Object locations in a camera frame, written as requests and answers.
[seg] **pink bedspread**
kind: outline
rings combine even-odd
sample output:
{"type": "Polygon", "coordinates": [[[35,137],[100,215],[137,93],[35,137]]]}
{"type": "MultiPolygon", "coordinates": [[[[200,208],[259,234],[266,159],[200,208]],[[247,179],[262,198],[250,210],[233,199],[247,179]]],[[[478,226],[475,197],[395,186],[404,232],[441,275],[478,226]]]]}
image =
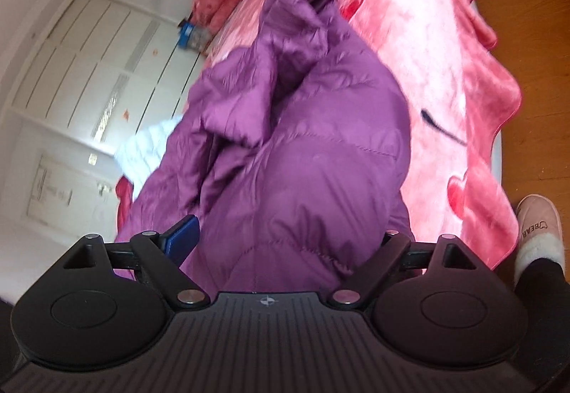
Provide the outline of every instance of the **pink bedspread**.
{"type": "MultiPolygon", "coordinates": [[[[418,241],[460,236],[491,268],[515,247],[516,218],[489,169],[495,134],[520,89],[488,50],[494,32],[472,0],[340,0],[351,25],[400,82],[411,117],[403,186],[418,241]]],[[[220,32],[215,63],[257,34],[263,0],[244,0],[220,32]]]]}

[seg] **wooden floor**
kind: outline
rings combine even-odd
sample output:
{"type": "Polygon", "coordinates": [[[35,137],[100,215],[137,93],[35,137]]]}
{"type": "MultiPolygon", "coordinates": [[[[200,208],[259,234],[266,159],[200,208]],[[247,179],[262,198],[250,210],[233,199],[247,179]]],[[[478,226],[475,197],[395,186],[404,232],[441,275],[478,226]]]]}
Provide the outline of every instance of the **wooden floor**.
{"type": "Polygon", "coordinates": [[[523,92],[503,129],[503,187],[516,204],[546,195],[558,207],[570,265],[570,0],[477,0],[499,37],[494,56],[523,92]]]}

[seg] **fluffy white slipper cuff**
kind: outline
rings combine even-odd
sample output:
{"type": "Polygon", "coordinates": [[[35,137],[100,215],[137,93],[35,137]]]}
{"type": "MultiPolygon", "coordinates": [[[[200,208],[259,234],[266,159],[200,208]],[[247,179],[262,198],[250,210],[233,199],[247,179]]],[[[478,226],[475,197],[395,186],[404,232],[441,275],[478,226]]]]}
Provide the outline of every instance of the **fluffy white slipper cuff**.
{"type": "Polygon", "coordinates": [[[527,266],[534,260],[546,258],[558,263],[564,272],[564,244],[554,234],[545,232],[537,234],[527,240],[519,248],[517,259],[515,260],[515,285],[519,282],[520,275],[527,266]]]}

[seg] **purple puffer jacket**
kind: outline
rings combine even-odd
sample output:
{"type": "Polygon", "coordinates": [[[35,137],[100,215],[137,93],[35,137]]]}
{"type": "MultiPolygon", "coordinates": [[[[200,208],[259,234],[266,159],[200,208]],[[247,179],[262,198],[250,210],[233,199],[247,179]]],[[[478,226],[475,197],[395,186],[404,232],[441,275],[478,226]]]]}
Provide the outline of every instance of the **purple puffer jacket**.
{"type": "Polygon", "coordinates": [[[118,241],[195,214],[181,269],[213,297],[331,289],[387,229],[411,237],[408,106],[336,0],[266,0],[252,46],[188,99],[118,241]]]}

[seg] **black ribbed plate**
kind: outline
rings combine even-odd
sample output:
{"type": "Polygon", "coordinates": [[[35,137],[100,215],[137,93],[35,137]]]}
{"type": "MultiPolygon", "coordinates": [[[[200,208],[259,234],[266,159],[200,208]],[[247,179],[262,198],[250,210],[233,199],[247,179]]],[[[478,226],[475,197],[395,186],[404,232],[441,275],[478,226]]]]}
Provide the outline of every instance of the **black ribbed plate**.
{"type": "Polygon", "coordinates": [[[533,386],[507,363],[474,371],[416,365],[382,345],[362,315],[325,307],[315,293],[222,293],[209,308],[178,313],[155,346],[122,366],[77,373],[29,363],[2,390],[525,393],[533,386]]]}

